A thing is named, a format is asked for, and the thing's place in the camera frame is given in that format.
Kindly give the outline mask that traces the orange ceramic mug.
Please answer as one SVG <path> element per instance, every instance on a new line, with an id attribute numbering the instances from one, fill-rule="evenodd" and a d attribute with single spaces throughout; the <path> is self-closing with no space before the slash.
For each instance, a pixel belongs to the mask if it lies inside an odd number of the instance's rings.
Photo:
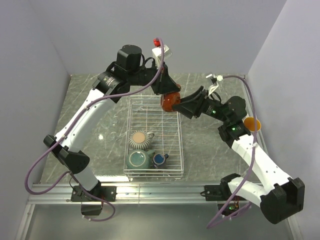
<path id="1" fill-rule="evenodd" d="M 175 88 L 172 87 L 162 87 L 161 88 L 161 98 L 160 98 L 160 106 L 165 112 L 174 112 L 173 105 L 177 105 L 181 102 L 181 85 L 177 84 L 176 88 L 178 91 L 174 91 Z"/>

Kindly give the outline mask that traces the floral white ceramic mug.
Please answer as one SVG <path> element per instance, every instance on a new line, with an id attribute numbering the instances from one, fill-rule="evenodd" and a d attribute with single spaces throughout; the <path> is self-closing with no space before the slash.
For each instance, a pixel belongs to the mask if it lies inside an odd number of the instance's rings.
<path id="1" fill-rule="evenodd" d="M 260 131 L 261 130 L 261 123 L 258 119 L 254 119 L 254 117 L 248 116 L 243 120 L 244 126 L 250 131 Z"/>

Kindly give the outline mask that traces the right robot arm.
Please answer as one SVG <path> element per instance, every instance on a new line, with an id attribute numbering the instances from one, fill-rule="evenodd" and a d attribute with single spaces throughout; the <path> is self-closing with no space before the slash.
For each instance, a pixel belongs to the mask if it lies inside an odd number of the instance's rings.
<path id="1" fill-rule="evenodd" d="M 252 166 L 261 184 L 244 181 L 237 173 L 220 181 L 220 194 L 225 200 L 239 196 L 260 207 L 264 217 L 272 224 L 291 217 L 303 210 L 305 184 L 300 178 L 292 178 L 284 172 L 265 151 L 254 142 L 254 135 L 245 127 L 246 101 L 232 96 L 227 102 L 211 99 L 208 91 L 200 87 L 195 93 L 184 97 L 173 110 L 191 119 L 201 114 L 222 121 L 219 135 L 233 151 Z"/>

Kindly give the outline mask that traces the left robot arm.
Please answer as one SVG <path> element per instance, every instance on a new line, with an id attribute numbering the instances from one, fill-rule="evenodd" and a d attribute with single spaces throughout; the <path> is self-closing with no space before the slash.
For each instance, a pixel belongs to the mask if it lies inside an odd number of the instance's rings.
<path id="1" fill-rule="evenodd" d="M 125 96 L 132 86 L 151 87 L 156 95 L 179 92 L 181 88 L 169 76 L 165 59 L 172 56 L 167 45 L 159 42 L 152 49 L 151 67 L 142 49 L 136 45 L 124 45 L 104 72 L 98 75 L 87 98 L 56 135 L 47 135 L 43 142 L 59 162 L 64 165 L 82 186 L 85 198 L 97 200 L 101 195 L 101 183 L 89 167 L 90 158 L 82 152 L 86 138 L 105 113 Z"/>

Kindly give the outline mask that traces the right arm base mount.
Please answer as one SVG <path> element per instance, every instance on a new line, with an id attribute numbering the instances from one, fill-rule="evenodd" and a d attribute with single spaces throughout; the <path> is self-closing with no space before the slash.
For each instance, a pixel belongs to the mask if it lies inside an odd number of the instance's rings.
<path id="1" fill-rule="evenodd" d="M 225 194 L 220 185 L 210 184 L 204 186 L 204 190 L 200 193 L 200 195 L 204 197 L 206 201 L 221 202 L 217 204 L 218 210 L 220 210 L 223 207 L 224 202 L 228 200 L 229 195 L 231 194 Z M 222 211 L 222 216 L 229 216 L 230 214 L 239 210 L 240 201 L 245 201 L 245 199 L 235 195 L 227 207 Z"/>

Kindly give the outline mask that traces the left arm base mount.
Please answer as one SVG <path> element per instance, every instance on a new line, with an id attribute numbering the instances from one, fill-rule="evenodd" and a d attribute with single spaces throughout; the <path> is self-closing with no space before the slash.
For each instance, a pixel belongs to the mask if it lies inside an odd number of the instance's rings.
<path id="1" fill-rule="evenodd" d="M 115 206 L 112 204 L 116 200 L 116 186 L 101 186 L 97 191 L 89 193 L 82 189 L 81 186 L 73 187 L 70 201 L 72 203 L 81 203 L 80 211 L 84 218 L 93 222 L 102 222 L 111 219 L 115 213 Z M 98 219 L 104 206 L 111 207 L 110 216 Z"/>

